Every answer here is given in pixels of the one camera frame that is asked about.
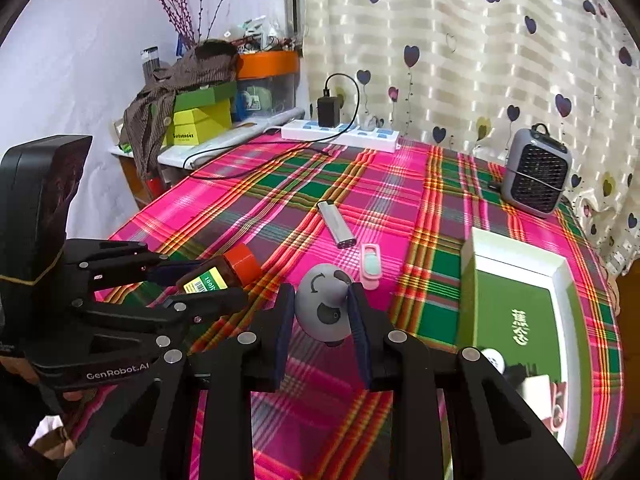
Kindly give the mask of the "left hand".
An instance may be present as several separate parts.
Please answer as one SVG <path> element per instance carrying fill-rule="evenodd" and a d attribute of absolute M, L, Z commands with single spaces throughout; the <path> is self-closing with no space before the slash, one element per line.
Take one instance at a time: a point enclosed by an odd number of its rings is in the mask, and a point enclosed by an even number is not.
<path fill-rule="evenodd" d="M 11 358 L 10 356 L 0 356 L 1 365 L 11 374 L 21 376 L 30 384 L 38 384 L 39 378 L 26 359 Z M 63 398 L 70 402 L 80 401 L 84 397 L 83 391 L 66 391 Z"/>

